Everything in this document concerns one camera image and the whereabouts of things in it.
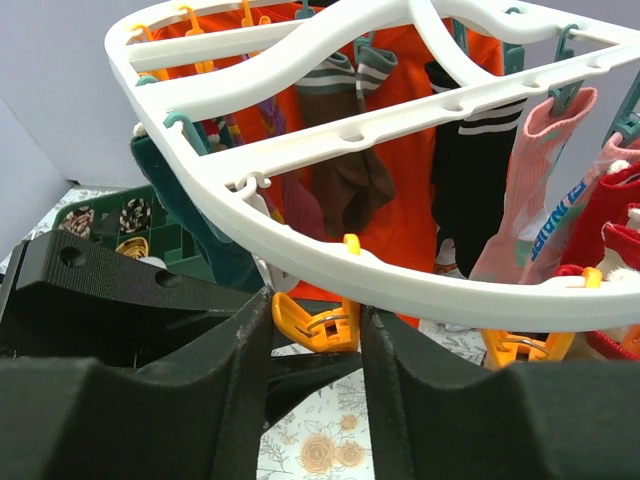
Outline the white sock clip hanger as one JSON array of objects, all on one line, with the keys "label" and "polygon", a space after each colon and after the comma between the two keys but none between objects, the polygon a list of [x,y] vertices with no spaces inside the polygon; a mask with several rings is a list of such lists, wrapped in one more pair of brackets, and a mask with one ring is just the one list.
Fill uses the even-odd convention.
[{"label": "white sock clip hanger", "polygon": [[[638,321],[639,289],[633,284],[564,289],[436,276],[310,239],[248,203],[273,175],[636,61],[636,30],[527,2],[341,1],[303,21],[137,41],[134,21],[160,27],[176,17],[166,2],[118,21],[104,40],[111,68],[194,204],[260,259],[360,303],[438,322],[552,332]],[[511,44],[539,42],[569,27],[594,49],[517,74],[495,76],[459,49],[443,25],[446,17]],[[431,53],[458,82],[456,90],[208,156],[197,154],[181,128],[168,122],[173,112],[195,121],[253,106],[285,90],[357,37],[403,24],[415,26]]]}]

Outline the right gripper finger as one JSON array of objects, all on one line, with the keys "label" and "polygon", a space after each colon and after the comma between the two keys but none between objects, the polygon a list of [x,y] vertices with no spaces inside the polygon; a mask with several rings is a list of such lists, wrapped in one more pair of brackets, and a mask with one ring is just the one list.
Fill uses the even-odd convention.
[{"label": "right gripper finger", "polygon": [[635,362],[490,371],[366,307],[361,347],[379,479],[635,479]]}]

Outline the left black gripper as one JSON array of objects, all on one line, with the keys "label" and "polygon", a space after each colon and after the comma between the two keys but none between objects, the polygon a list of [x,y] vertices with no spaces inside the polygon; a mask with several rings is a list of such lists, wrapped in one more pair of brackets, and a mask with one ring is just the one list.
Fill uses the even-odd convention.
[{"label": "left black gripper", "polygon": [[5,479],[252,479],[264,424],[356,371],[273,360],[269,289],[173,274],[65,233],[1,287]]}]

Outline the orange hanger clip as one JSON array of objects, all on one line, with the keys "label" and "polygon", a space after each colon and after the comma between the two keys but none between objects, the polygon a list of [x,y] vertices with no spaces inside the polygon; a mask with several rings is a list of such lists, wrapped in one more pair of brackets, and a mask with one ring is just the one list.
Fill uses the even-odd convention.
[{"label": "orange hanger clip", "polygon": [[[603,282],[600,270],[587,267],[578,275],[558,276],[539,284],[540,288],[599,288]],[[498,370],[514,362],[563,361],[570,359],[604,360],[591,348],[585,334],[553,332],[545,340],[536,340],[533,334],[516,334],[501,330],[480,331],[486,347],[483,366]]]},{"label": "orange hanger clip", "polygon": [[341,306],[309,314],[287,294],[272,300],[275,326],[288,339],[316,353],[356,352],[360,343],[361,306],[343,298]]}]

